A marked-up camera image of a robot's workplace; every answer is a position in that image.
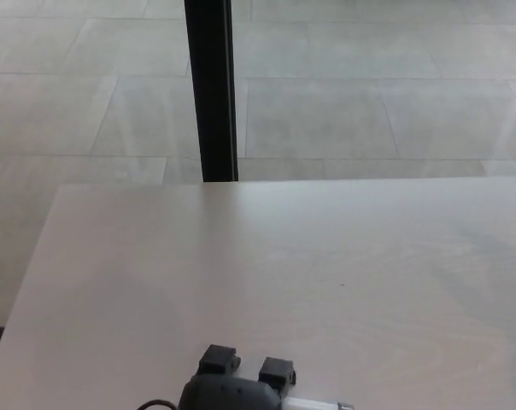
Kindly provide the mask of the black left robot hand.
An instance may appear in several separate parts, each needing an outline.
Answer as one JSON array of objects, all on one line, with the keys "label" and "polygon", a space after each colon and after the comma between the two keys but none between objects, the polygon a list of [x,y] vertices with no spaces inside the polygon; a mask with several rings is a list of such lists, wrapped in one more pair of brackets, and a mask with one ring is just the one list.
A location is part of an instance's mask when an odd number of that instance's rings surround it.
[{"label": "black left robot hand", "polygon": [[274,410],[296,384],[294,362],[267,357],[256,380],[240,378],[237,350],[211,344],[196,374],[184,386],[178,408],[188,410]]}]

